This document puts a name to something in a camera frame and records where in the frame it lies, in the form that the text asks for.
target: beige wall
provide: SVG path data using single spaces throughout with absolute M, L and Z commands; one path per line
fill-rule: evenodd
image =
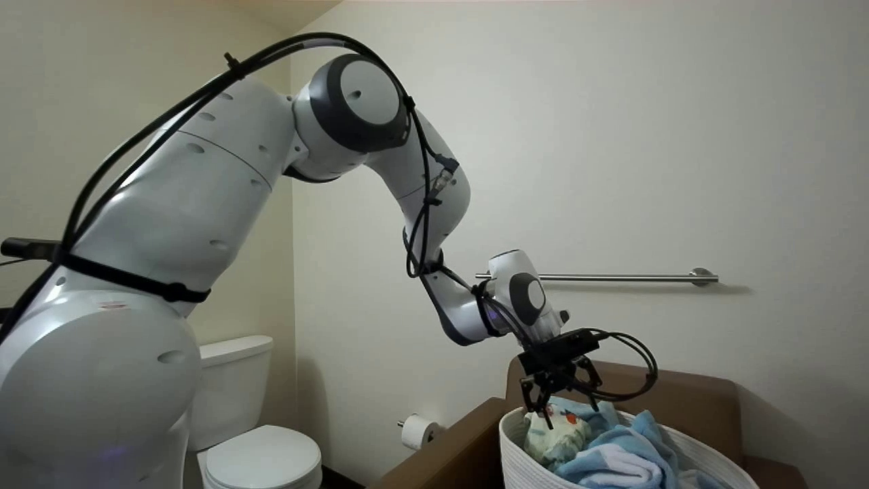
M 747 448 L 811 486 L 869 482 L 865 3 L 342 3 L 310 31 L 371 44 L 449 141 L 474 194 L 444 248 L 464 276 L 508 248 L 539 272 L 720 272 L 550 301 L 735 380 Z M 358 482 L 407 457 L 405 415 L 455 420 L 515 353 L 444 340 L 398 229 L 371 171 L 295 187 L 300 427 Z
M 0 237 L 57 237 L 99 157 L 278 27 L 212 0 L 0 0 Z M 287 65 L 266 74 L 285 89 Z M 37 266 L 0 270 L 11 305 Z M 201 342 L 272 334 L 266 418 L 293 418 L 291 194 L 273 191 L 236 266 L 191 313 Z

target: laundry basket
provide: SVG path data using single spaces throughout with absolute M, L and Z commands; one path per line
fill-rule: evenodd
M 523 410 L 515 408 L 498 418 L 498 467 L 505 476 L 505 489 L 574 489 L 574 483 L 549 473 L 543 464 L 536 464 L 530 453 L 523 453 L 520 439 L 527 434 L 530 420 L 523 418 Z M 663 427 L 671 437 L 671 444 L 697 464 L 697 471 L 720 479 L 722 483 L 732 489 L 756 489 L 756 483 L 728 457 L 714 450 L 712 445 Z

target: robotic arm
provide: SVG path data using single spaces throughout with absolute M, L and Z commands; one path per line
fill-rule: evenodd
M 249 78 L 310 47 L 353 55 L 322 65 L 295 100 Z M 148 133 L 129 171 L 81 218 L 94 179 Z M 299 35 L 229 61 L 225 75 L 118 146 L 48 252 L 27 238 L 5 241 L 5 252 L 31 259 L 37 251 L 52 266 L 0 325 L 0 453 L 12 453 L 0 457 L 0 471 L 16 467 L 20 482 L 46 473 L 91 482 L 99 471 L 124 486 L 129 473 L 141 482 L 141 467 L 175 453 L 197 372 L 185 319 L 229 266 L 282 173 L 330 183 L 354 166 L 378 171 L 398 202 L 407 272 L 424 282 L 452 342 L 515 334 L 531 410 L 561 388 L 606 396 L 585 361 L 606 334 L 558 334 L 568 313 L 545 301 L 520 251 L 494 256 L 474 286 L 444 266 L 439 245 L 462 219 L 468 185 L 384 63 L 342 35 Z

